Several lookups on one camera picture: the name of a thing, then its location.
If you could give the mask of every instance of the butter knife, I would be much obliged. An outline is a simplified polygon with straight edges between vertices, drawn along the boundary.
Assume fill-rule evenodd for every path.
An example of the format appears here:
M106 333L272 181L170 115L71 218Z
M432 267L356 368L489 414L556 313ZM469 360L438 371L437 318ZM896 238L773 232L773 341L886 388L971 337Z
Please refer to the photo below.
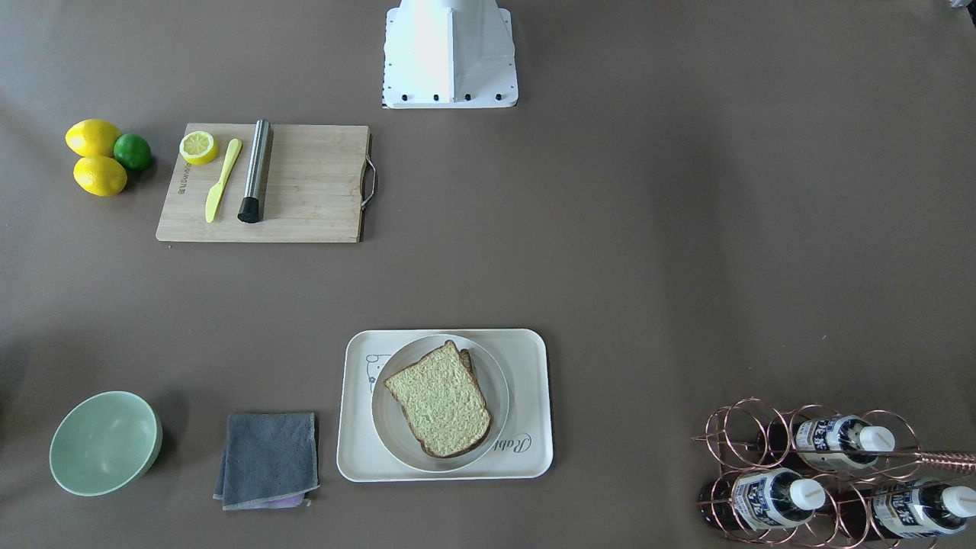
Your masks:
M237 155L240 154L240 151L241 140L230 140L230 143L227 144L227 153L224 155L224 168L221 170L221 178L207 192L207 223L214 223L214 217L217 216L217 206L221 204L221 196L224 196L227 177L230 176L230 170L234 167L234 162L237 161Z

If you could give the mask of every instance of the white tray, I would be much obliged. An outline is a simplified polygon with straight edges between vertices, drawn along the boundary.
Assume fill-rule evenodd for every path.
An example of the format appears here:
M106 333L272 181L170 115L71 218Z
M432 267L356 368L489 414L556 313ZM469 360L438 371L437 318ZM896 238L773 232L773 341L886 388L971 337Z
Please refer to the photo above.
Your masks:
M373 427L371 398L386 360L411 341L454 334L479 343L498 361L508 379L511 406L502 435L484 456L444 473L419 471L400 463ZM368 330L346 347L346 371L339 413L336 465L355 483L532 479L552 464L549 372L546 344L528 329Z

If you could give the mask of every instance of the green lime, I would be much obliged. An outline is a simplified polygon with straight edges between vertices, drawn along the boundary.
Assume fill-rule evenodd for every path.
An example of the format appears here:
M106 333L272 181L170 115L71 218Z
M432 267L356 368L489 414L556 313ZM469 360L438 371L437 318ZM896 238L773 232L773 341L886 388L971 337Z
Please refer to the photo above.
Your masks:
M112 154L128 170L141 172L152 164L152 151L145 139L133 135L125 134L115 141Z

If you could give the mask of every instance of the tray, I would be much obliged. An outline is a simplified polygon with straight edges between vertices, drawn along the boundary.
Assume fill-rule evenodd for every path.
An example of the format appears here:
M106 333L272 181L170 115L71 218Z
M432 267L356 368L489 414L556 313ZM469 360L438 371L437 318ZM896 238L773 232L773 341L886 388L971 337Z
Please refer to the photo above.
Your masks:
M434 334L467 337L498 361L508 379L511 405L502 435L467 467L442 473L400 463L373 427L372 392L386 360L415 339ZM546 344L528 329L368 330L346 347L336 465L355 483L533 479L552 464L552 421Z
M254 124L186 125L210 132L220 154L194 166L177 154L156 238L168 242L358 242L370 132L367 126L272 124L264 218L237 220L247 182ZM234 164L214 223L204 219L207 192L224 165L227 143L244 144Z

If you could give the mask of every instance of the wooden cutting board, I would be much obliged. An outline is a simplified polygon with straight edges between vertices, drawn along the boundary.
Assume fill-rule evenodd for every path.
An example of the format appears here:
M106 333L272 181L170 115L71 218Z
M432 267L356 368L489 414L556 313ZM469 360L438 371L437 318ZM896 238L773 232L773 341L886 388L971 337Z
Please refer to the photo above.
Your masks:
M179 154L156 238L173 242L358 242L362 233L367 126L271 125L264 217L238 221L247 182L253 124L186 125L217 140L220 154L202 166ZM213 223L204 219L207 192L224 166L227 143L243 142Z

